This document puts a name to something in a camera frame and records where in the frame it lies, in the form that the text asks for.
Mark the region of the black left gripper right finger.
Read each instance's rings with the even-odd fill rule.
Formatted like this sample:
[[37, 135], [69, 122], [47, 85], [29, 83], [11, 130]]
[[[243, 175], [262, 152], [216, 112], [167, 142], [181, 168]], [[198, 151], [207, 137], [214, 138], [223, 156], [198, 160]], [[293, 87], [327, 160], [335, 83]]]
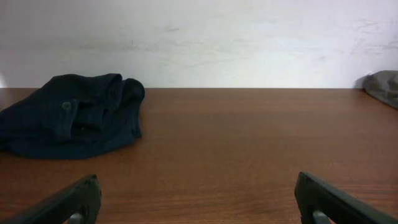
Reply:
[[397, 219], [308, 172], [298, 174], [295, 199], [302, 224], [397, 224]]

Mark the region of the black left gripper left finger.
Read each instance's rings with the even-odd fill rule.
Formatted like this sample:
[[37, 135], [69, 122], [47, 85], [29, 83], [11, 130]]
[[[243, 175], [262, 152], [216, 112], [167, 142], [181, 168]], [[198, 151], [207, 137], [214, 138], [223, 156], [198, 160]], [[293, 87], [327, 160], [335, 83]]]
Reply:
[[100, 208], [100, 183], [90, 174], [1, 224], [95, 224]]

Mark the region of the grey cargo shorts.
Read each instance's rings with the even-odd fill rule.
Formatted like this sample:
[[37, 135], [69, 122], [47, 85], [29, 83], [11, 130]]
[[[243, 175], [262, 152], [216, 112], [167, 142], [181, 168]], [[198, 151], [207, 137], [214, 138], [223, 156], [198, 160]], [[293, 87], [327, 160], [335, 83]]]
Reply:
[[397, 109], [397, 70], [384, 70], [367, 75], [363, 89], [371, 97]]

